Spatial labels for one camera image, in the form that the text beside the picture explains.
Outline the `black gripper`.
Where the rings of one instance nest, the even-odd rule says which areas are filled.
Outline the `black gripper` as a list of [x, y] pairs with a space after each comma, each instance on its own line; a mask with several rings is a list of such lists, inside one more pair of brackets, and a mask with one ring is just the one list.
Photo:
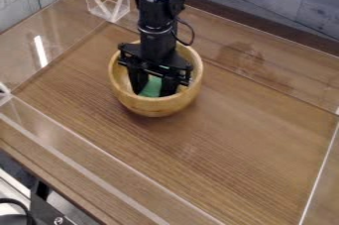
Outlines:
[[170, 52], [165, 58], [148, 59], [141, 55], [140, 44], [120, 43], [117, 49], [117, 64], [126, 68], [134, 94], [141, 92], [148, 82], [148, 73], [161, 77], [161, 97], [173, 95], [178, 84], [189, 85], [193, 66], [177, 51]]

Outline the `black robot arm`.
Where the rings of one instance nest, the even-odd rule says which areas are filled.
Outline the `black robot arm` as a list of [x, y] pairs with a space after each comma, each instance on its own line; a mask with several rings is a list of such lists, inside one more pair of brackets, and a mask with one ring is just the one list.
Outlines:
[[170, 96], [178, 85], [188, 85], [193, 66], [180, 56], [176, 46], [178, 18], [185, 0], [134, 0], [138, 10], [137, 30], [140, 42], [120, 44], [118, 64], [126, 68], [134, 94], [138, 94], [149, 76], [160, 78], [158, 96]]

